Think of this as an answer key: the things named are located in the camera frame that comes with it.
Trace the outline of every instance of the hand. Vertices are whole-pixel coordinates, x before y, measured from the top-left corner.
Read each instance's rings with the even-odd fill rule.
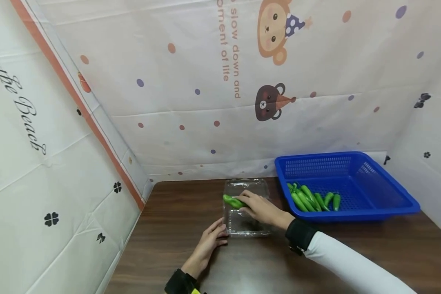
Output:
[[[193,254],[181,267],[184,273],[198,279],[201,272],[206,269],[214,249],[220,245],[227,244],[227,240],[218,239],[229,235],[225,231],[226,226],[223,225],[223,221],[224,218],[221,217],[203,232]]]
[[[310,28],[310,26],[313,24],[312,17],[310,16],[310,18],[306,19],[304,22],[306,23],[305,28]]]
[[[245,202],[245,204],[249,206],[249,208],[240,208],[240,211],[247,212],[261,223],[287,229],[289,224],[294,220],[294,217],[290,213],[280,210],[267,199],[248,190],[243,191],[237,199]]]

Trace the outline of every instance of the white sleeve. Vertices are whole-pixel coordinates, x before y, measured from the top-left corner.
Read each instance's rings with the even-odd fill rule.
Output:
[[[385,269],[322,232],[316,232],[304,255],[334,272],[359,293],[416,294]]]

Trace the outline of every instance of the orange stripe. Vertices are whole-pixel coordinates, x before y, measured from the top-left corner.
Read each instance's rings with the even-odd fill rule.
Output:
[[[20,16],[21,20],[23,21],[23,24],[26,26],[28,31],[31,33],[31,36],[33,36],[34,40],[38,44],[39,48],[41,48],[41,51],[44,53],[44,56],[49,60],[50,64],[54,68],[54,71],[56,71],[56,74],[59,76],[60,81],[62,81],[63,85],[65,86],[65,89],[69,91],[69,94],[72,96],[73,100],[75,101],[76,105],[82,112],[82,116],[87,121],[88,126],[90,126],[91,130],[95,134],[95,136],[100,141],[101,145],[106,150],[106,153],[108,154],[109,158],[113,162],[114,167],[116,168],[116,171],[118,171],[119,176],[121,176],[122,181],[127,186],[129,192],[133,196],[135,202],[137,203],[137,206],[140,210],[144,208],[144,203],[139,197],[139,194],[137,193],[136,188],[132,184],[131,180],[121,167],[120,161],[115,157],[113,152],[111,151],[111,148],[109,147],[108,143],[106,143],[106,140],[104,139],[103,134],[100,132],[98,127],[96,126],[95,122],[90,116],[90,113],[87,111],[87,108],[84,106],[83,102],[81,101],[80,97],[78,96],[78,93],[72,86],[72,83],[70,82],[69,78],[65,74],[65,71],[62,69],[62,66],[60,66],[59,61],[57,60],[56,56],[54,56],[54,53],[52,52],[51,48],[49,47],[49,44],[45,41],[44,37],[42,36],[41,32],[38,29],[38,26],[35,24],[33,19],[28,13],[28,10],[26,10],[26,7],[23,5],[21,0],[10,0],[13,7],[15,8],[16,12]]]

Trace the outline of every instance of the wrist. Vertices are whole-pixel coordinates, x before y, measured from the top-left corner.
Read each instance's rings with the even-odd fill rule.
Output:
[[[295,219],[292,214],[284,212],[276,221],[276,226],[280,229],[287,230],[291,222]]]
[[[195,279],[198,279],[203,270],[201,269],[200,262],[197,262],[192,257],[189,257],[181,267],[181,271]]]

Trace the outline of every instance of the blue plastic basket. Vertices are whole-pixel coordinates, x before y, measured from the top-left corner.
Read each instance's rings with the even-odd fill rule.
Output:
[[[311,222],[376,221],[420,210],[406,189],[363,152],[283,156],[276,158],[274,164],[292,213]],[[338,192],[339,211],[302,212],[287,186],[294,182],[322,197]]]

